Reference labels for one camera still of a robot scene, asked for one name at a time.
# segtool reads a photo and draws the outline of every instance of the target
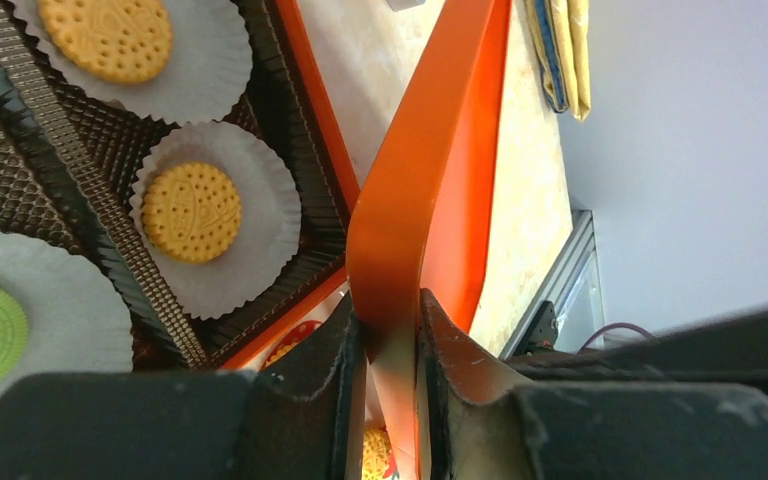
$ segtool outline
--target yellow cloth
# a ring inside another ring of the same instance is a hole
[[[546,100],[556,112],[590,113],[587,27],[590,0],[525,0],[543,75]]]

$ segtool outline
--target yellow cookie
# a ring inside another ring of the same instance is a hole
[[[227,175],[213,165],[193,162],[157,175],[143,199],[142,215],[155,247],[175,260],[198,264],[231,246],[243,207]]]
[[[161,0],[39,0],[39,13],[57,48],[108,82],[151,80],[172,52]]]
[[[265,362],[263,362],[263,366],[260,367],[261,370],[265,370],[266,367],[272,365],[273,363],[277,362],[278,360],[281,360],[284,355],[290,353],[290,350],[296,348],[296,346],[301,342],[293,342],[288,345],[284,345],[283,347],[279,348],[275,353],[272,354],[269,358],[266,359]]]
[[[381,480],[390,466],[390,438],[378,428],[363,432],[363,480]]]

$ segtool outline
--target wire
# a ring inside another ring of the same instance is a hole
[[[605,325],[604,327],[600,328],[599,330],[596,330],[596,332],[594,332],[593,335],[591,335],[590,338],[588,338],[587,341],[584,342],[584,345],[582,345],[581,348],[578,351],[581,352],[585,348],[589,347],[591,343],[595,342],[596,339],[598,339],[602,335],[604,335],[604,334],[606,334],[606,333],[608,333],[610,331],[620,330],[620,329],[631,330],[633,332],[637,332],[640,335],[643,335],[643,337],[645,337],[645,338],[652,338],[653,337],[653,335],[651,333],[649,333],[648,330],[646,330],[643,327],[639,327],[639,326],[637,326],[637,325],[635,325],[633,323],[626,323],[626,322],[609,323],[609,324]]]

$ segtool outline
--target brown plastic tray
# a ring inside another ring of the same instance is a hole
[[[309,45],[300,49],[297,6],[231,1],[246,19],[254,68],[225,120],[258,135],[284,160],[301,197],[302,233],[299,253],[269,289],[208,321],[181,311],[126,210],[142,158],[177,125],[141,120],[66,84],[24,34],[12,6],[0,1],[0,230],[41,238],[99,265],[133,313],[138,369],[222,365],[344,264],[357,184],[348,178],[348,156]]]

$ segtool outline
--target blue fabric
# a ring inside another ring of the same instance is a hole
[[[537,12],[537,23],[540,26],[540,36],[543,39],[543,49],[546,51],[546,58],[549,61],[549,74],[552,75],[552,84],[555,87],[555,98],[552,98],[548,92],[543,91],[547,102],[552,105],[556,113],[563,113],[569,109],[567,96],[564,91],[564,78],[561,74],[561,61],[558,58],[557,48],[555,48],[555,36],[552,33],[551,11],[547,11],[549,0],[528,0],[533,1],[535,11]],[[545,76],[546,71],[543,65],[540,65],[540,75]]]

